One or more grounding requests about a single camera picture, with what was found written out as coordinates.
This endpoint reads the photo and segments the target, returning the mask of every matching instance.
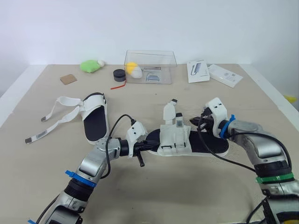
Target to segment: green plush toy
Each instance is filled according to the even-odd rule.
[[[87,60],[80,64],[80,69],[84,72],[93,73],[105,65],[102,60]]]

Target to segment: red cable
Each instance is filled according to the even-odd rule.
[[[110,89],[111,89],[111,90],[115,90],[115,89],[118,89],[118,88],[124,87],[124,86],[126,85],[126,82],[127,82],[127,80],[125,80],[125,83],[124,83],[124,85],[120,85],[120,86],[112,87],[112,88],[110,88]]]

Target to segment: clear plastic box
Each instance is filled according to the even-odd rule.
[[[176,66],[173,51],[127,50],[126,79],[128,83],[171,84],[171,72]]]

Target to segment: white product box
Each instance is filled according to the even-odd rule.
[[[188,82],[196,83],[210,80],[209,70],[205,60],[191,61],[187,63]]]
[[[234,88],[234,86],[243,78],[242,76],[239,76],[215,64],[210,65],[208,70],[212,79],[215,79],[216,81],[232,88]]]

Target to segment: white sandal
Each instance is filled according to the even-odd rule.
[[[53,131],[59,124],[73,120],[79,113],[84,123],[85,136],[90,144],[95,144],[99,139],[108,136],[109,127],[107,120],[107,102],[104,94],[95,92],[87,96],[83,101],[79,98],[61,96],[56,102],[64,106],[77,106],[73,111],[62,117],[54,125],[45,131],[25,139],[27,144],[32,143]],[[56,102],[51,112],[41,121],[47,121],[53,114]]]

